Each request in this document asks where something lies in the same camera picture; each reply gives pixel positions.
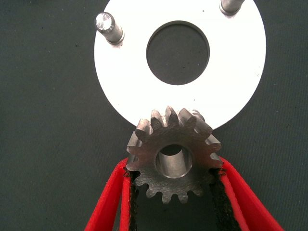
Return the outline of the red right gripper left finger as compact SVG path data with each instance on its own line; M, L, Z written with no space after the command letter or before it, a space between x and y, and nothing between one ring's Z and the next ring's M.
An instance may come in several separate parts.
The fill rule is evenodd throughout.
M119 229L121 231L135 231L136 212L135 190L132 176L126 169L128 159L121 160L114 168L98 203L85 227L86 231L111 231L114 227L118 205L121 205Z

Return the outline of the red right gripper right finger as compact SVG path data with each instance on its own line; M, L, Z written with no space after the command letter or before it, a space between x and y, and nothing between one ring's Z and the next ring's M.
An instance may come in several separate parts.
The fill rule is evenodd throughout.
M210 190L219 231L282 231L238 171L226 159L212 173Z

